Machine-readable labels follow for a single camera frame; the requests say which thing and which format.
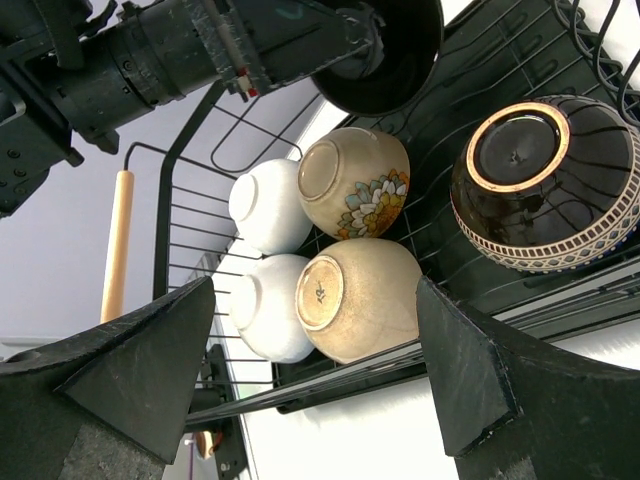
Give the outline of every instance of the wooden handle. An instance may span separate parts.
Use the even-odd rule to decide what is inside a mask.
[[[133,173],[128,170],[118,172],[116,179],[100,323],[122,316],[133,207],[133,179]]]

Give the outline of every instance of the dish rack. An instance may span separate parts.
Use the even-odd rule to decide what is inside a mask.
[[[420,98],[398,113],[383,118],[349,117],[340,125],[390,133],[409,153],[411,191],[401,217],[384,238],[408,248],[423,273],[461,301],[545,341],[637,318],[640,236],[615,254],[576,271],[531,275],[505,269],[483,257],[460,231],[449,201],[450,172],[476,126],[493,112],[524,98],[559,93],[586,95],[615,106],[627,122],[640,126],[640,92],[629,85],[640,63],[640,52],[624,72],[622,64],[609,58],[603,48],[619,4],[618,0],[612,2],[602,29],[592,32],[579,0],[573,4],[566,0],[476,0],[447,26],[430,86]],[[169,151],[140,143],[129,151],[130,156],[136,148],[144,147],[165,155],[158,198],[154,297],[177,286],[169,282],[175,269],[192,270],[195,276],[211,275],[226,254],[232,255],[228,249],[207,251],[176,244],[172,239],[176,228],[198,230],[172,223],[176,208],[189,208],[172,201],[176,193],[183,198],[204,197],[217,204],[228,203],[215,191],[186,190],[174,184],[176,165],[189,164],[203,176],[225,178],[229,185],[243,173],[223,171],[208,159],[196,161],[182,155],[208,114],[217,108],[214,104],[222,93],[223,87],[218,84],[210,88]],[[247,104],[246,111],[252,105]],[[298,117],[308,113],[311,106],[305,105]],[[284,139],[286,129],[274,132],[248,122],[244,113],[229,115],[235,123],[224,139],[238,125],[249,125],[266,132],[273,143],[297,149],[302,156],[300,147]],[[214,148],[212,157],[219,147]],[[266,160],[264,153],[250,162],[247,170]],[[236,235],[223,232],[202,233],[229,242],[238,240]],[[298,253],[312,258],[331,243],[332,239],[314,229]],[[199,249],[205,256],[198,265],[181,265],[173,258],[176,246]],[[216,289],[216,294],[229,292]],[[227,315],[218,312],[213,343],[239,341],[237,336],[225,335],[220,327]],[[227,364],[233,370],[234,364],[247,361],[258,362],[228,358]],[[288,413],[427,375],[417,340],[346,366],[314,351],[298,364],[273,364],[271,369],[272,381],[235,378],[236,385],[256,383],[266,388],[191,414],[189,429],[206,429],[211,422],[271,407]]]

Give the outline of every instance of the geometric pattern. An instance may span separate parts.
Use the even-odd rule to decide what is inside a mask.
[[[562,272],[603,258],[626,242],[640,223],[640,136],[631,126],[629,133],[633,145],[633,161],[627,185],[609,211],[582,232],[541,247],[509,247],[488,241],[472,232],[454,208],[458,225],[483,255],[520,272]]]

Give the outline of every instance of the beige bowl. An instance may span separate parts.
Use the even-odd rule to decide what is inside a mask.
[[[409,157],[391,135],[340,128],[309,148],[298,169],[302,208],[338,240],[377,237],[400,214]]]
[[[336,243],[303,270],[296,311],[318,350],[336,362],[354,362],[418,338],[421,276],[418,262],[397,243]]]

